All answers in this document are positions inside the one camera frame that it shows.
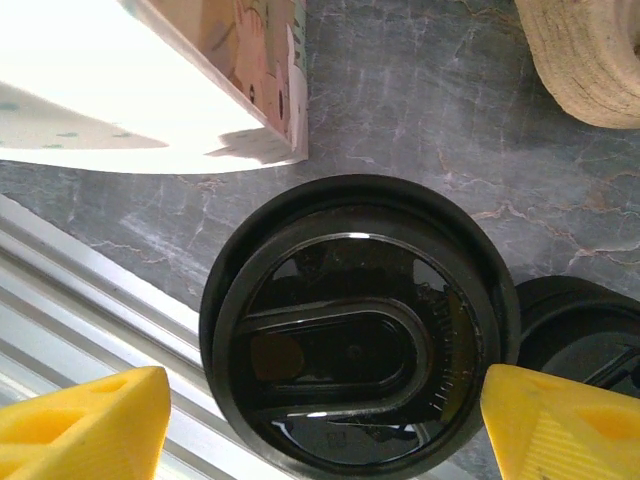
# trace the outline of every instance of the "marble countertop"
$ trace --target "marble countertop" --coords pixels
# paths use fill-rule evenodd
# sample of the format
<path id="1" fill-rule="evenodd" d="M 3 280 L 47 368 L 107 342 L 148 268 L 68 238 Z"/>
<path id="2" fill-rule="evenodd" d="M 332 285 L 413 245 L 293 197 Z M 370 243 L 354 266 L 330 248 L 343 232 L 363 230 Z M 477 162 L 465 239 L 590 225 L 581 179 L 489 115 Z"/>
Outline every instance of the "marble countertop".
<path id="1" fill-rule="evenodd" d="M 306 181 L 355 172 L 407 178 L 456 202 L 518 283 L 567 274 L 640 298 L 640 131 L 566 115 L 535 72 L 511 2 L 309 6 L 310 161 L 217 176 L 0 162 L 0 193 L 194 309 L 250 213 Z M 483 435 L 457 462 L 492 478 Z"/>

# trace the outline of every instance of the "wooden coaster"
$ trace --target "wooden coaster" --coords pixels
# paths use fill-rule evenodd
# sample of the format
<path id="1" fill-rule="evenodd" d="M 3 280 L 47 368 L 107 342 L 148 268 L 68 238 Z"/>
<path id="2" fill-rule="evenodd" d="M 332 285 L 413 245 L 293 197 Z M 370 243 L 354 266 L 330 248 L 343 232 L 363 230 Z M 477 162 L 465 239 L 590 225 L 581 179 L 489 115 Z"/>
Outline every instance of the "wooden coaster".
<path id="1" fill-rule="evenodd" d="M 640 128 L 640 0 L 516 0 L 542 82 L 583 122 Z"/>

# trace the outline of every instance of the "printed illustration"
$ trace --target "printed illustration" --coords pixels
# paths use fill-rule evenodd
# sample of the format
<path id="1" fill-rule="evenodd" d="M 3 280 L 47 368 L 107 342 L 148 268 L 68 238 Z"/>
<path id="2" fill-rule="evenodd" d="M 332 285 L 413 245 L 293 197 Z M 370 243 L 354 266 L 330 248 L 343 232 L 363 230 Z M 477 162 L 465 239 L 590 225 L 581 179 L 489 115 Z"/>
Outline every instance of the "printed illustration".
<path id="1" fill-rule="evenodd" d="M 307 138 L 305 9 L 304 0 L 203 0 L 198 45 L 300 152 Z"/>

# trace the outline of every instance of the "black cup lid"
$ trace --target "black cup lid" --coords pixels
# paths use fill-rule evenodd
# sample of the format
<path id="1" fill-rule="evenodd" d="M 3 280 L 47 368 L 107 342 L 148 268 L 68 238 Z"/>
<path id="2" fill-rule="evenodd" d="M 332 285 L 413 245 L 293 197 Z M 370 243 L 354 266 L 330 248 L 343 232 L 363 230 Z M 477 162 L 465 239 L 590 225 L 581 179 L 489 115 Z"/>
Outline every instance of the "black cup lid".
<path id="1" fill-rule="evenodd" d="M 517 287 L 518 365 L 640 398 L 640 303 L 573 277 Z"/>
<path id="2" fill-rule="evenodd" d="M 471 219 L 460 226 L 426 189 L 315 183 L 325 188 L 276 198 L 278 215 L 263 207 L 216 260 L 201 312 L 207 379 L 239 436 L 281 467 L 419 474 L 477 431 L 484 373 L 513 358 L 508 273 Z M 403 198 L 416 188 L 422 205 Z M 465 229 L 477 237 L 451 235 Z"/>

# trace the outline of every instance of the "yellow plastic piece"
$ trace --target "yellow plastic piece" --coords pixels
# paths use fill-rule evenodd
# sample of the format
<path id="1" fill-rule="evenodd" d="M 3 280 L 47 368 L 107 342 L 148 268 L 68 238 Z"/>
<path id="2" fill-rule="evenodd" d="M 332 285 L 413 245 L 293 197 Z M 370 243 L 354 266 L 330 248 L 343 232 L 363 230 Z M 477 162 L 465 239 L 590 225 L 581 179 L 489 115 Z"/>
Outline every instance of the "yellow plastic piece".
<path id="1" fill-rule="evenodd" d="M 640 479 L 640 400 L 494 365 L 481 406 L 505 480 Z"/>
<path id="2" fill-rule="evenodd" d="M 170 411 L 160 367 L 11 405 L 0 410 L 0 479 L 152 479 Z"/>

